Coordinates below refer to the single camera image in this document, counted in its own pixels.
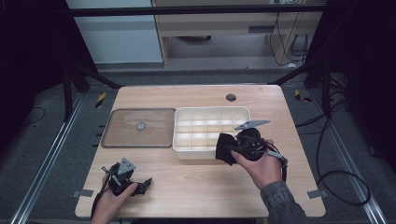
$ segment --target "person's right hand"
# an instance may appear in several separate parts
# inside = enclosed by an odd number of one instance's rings
[[[265,141],[272,145],[274,144],[271,139]],[[231,151],[231,154],[236,162],[247,170],[258,189],[263,189],[271,183],[282,181],[280,161],[268,153],[264,153],[257,161],[248,161],[235,151]]]

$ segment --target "gray sleeve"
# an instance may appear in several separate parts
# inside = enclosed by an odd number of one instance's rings
[[[305,211],[294,201],[285,182],[269,184],[261,190],[261,196],[269,212],[269,223],[309,223]]]

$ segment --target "wooden table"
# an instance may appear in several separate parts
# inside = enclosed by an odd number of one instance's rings
[[[226,95],[233,93],[236,101]],[[282,90],[271,85],[139,86],[121,88],[113,105],[119,108],[169,108],[245,106],[251,119],[269,119],[257,127],[262,137],[275,141],[289,160],[287,183],[297,203],[309,217],[325,213],[320,198],[309,199],[317,189]],[[102,186],[102,166],[125,157],[136,165],[133,180],[153,182],[145,195],[128,199],[118,217],[267,217],[259,190],[239,165],[217,160],[180,160],[170,148],[102,148],[96,151],[76,215],[91,215],[94,196]]]

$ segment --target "black bar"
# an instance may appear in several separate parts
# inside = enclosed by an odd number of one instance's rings
[[[73,17],[104,16],[143,16],[175,14],[222,14],[258,12],[315,12],[330,9],[326,4],[307,5],[241,5],[241,6],[191,6],[191,7],[117,7],[117,8],[79,8],[68,10],[44,11],[47,14],[68,15]]]

